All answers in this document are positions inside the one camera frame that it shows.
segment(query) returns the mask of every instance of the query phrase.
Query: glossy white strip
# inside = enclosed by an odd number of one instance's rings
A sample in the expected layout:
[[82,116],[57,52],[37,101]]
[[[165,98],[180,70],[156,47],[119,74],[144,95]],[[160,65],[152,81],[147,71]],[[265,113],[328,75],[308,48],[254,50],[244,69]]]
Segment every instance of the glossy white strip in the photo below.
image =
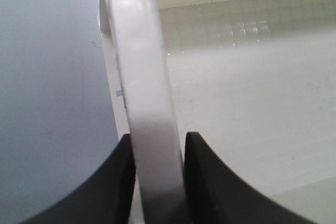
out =
[[187,223],[179,134],[156,0],[101,0],[101,6],[102,1],[106,8],[100,27],[104,31],[110,24],[117,52],[146,223]]

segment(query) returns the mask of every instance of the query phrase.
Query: white plastic band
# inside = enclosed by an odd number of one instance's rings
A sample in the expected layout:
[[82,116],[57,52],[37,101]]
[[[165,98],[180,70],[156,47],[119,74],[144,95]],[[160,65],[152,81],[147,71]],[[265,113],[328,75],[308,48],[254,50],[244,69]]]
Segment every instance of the white plastic band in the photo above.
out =
[[117,52],[146,222],[187,223],[181,148],[156,0],[100,1],[100,29],[110,27]]

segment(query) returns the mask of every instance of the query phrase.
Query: black plastic piece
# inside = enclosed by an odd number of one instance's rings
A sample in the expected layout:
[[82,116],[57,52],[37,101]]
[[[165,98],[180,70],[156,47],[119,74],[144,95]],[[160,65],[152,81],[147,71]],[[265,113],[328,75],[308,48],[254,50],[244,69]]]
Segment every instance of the black plastic piece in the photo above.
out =
[[194,224],[313,224],[253,189],[189,132],[185,187]]
[[22,224],[127,224],[135,167],[129,134],[78,189]]

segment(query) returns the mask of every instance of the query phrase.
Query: small blue mark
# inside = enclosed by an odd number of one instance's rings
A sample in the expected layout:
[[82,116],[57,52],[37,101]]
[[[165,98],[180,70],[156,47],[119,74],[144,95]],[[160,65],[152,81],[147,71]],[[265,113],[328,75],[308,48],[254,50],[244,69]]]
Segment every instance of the small blue mark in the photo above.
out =
[[122,90],[117,90],[115,94],[116,94],[118,97],[122,97],[122,96],[123,96]]

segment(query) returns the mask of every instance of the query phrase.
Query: light blue wall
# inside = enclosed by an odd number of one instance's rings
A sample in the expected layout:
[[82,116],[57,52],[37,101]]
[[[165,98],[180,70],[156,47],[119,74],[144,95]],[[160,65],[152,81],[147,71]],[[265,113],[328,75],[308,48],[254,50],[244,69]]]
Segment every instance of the light blue wall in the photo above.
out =
[[98,0],[0,0],[0,223],[75,189],[117,142]]

